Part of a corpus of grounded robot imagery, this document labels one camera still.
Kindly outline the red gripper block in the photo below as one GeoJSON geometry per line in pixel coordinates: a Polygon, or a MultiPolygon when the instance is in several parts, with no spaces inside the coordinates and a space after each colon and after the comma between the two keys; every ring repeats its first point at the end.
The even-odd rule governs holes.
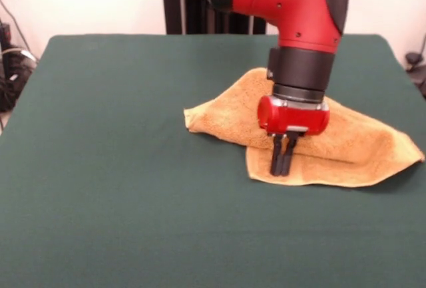
{"type": "Polygon", "coordinates": [[[257,108],[258,124],[268,134],[274,134],[270,173],[273,176],[287,176],[298,134],[288,134],[288,143],[282,155],[283,136],[288,132],[303,135],[321,134],[327,127],[330,109],[326,101],[319,104],[282,100],[275,96],[263,96],[257,108]]]}

